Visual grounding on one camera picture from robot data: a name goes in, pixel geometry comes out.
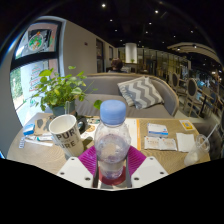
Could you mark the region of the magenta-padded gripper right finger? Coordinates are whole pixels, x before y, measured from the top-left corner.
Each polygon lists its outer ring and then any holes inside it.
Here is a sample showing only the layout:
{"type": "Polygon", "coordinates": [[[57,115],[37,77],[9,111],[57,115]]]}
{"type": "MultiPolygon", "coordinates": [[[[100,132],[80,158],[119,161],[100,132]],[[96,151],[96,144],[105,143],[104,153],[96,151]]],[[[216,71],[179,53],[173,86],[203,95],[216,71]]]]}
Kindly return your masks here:
{"type": "Polygon", "coordinates": [[[167,175],[167,171],[154,156],[146,157],[133,146],[130,147],[126,158],[128,188],[140,188],[167,175]]]}

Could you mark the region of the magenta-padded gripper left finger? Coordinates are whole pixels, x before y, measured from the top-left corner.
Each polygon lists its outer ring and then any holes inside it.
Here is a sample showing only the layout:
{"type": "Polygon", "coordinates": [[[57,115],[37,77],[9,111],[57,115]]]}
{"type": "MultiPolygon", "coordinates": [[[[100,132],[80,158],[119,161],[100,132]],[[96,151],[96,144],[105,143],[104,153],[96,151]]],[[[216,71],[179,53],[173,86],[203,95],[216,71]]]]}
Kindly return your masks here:
{"type": "Polygon", "coordinates": [[[98,163],[95,147],[85,150],[79,157],[70,157],[57,175],[84,188],[98,185],[98,163]]]}

